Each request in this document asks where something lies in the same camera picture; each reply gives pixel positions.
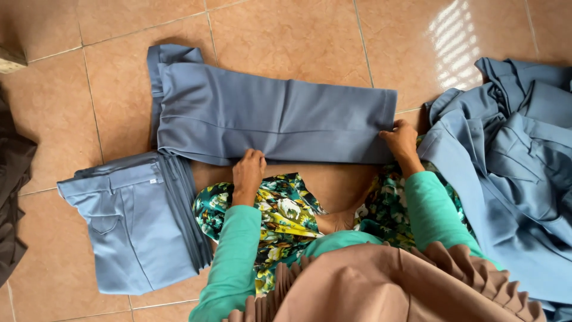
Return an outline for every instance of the green long-sleeve shirt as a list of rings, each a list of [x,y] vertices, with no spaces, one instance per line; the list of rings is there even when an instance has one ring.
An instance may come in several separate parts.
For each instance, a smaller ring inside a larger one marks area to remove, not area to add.
[[[418,172],[409,177],[405,195],[411,230],[419,250],[424,251],[430,243],[440,241],[445,248],[467,245],[471,255],[487,258],[460,222],[455,205],[433,172]],[[233,309],[243,311],[246,298],[256,294],[252,266],[261,220],[260,210],[253,207],[233,206],[227,211],[208,282],[201,291],[198,306],[190,313],[190,322],[219,322]],[[303,255],[319,256],[366,242],[382,243],[377,237],[361,231],[342,230],[314,240]]]

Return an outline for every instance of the terracotta tile floor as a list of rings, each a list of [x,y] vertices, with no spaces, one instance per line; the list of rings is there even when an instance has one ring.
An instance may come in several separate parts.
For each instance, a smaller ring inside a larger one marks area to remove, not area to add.
[[[1,322],[185,321],[208,271],[143,296],[97,291],[84,220],[55,182],[148,150],[146,49],[175,42],[207,63],[245,73],[399,90],[398,114],[427,131],[420,106],[449,87],[482,83],[472,63],[572,64],[569,0],[0,0],[0,45],[30,66],[1,75],[20,133],[39,143],[22,190],[19,233],[29,245],[0,288]],[[193,163],[199,189],[232,179]],[[329,211],[369,184],[367,166],[299,171]]]

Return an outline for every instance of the stack of folded trousers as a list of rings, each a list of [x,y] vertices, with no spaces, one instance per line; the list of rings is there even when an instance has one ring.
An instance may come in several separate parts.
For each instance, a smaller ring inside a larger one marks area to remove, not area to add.
[[[397,91],[313,84],[204,64],[199,48],[149,48],[148,152],[76,172],[60,195],[86,219],[102,293],[142,294],[198,274],[212,251],[192,211],[190,160],[384,164]]]
[[[150,292],[196,276],[212,261],[191,212],[187,159],[130,156],[79,170],[58,189],[88,223],[101,293]]]

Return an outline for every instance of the woman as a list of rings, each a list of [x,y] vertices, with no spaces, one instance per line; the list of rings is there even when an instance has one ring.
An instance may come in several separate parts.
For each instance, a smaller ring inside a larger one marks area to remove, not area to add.
[[[417,248],[339,230],[304,245],[291,270],[278,264],[275,290],[255,302],[262,217],[253,205],[266,162],[250,149],[233,169],[232,207],[189,321],[544,321],[540,303],[528,303],[481,252],[443,184],[425,171],[413,127],[398,120],[379,135],[403,171]]]

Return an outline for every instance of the brown fabric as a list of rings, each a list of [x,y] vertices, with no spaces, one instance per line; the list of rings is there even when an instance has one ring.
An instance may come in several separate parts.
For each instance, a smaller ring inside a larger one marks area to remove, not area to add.
[[[278,265],[276,289],[223,321],[546,321],[508,271],[469,254],[433,242],[423,253],[361,244],[303,257]]]

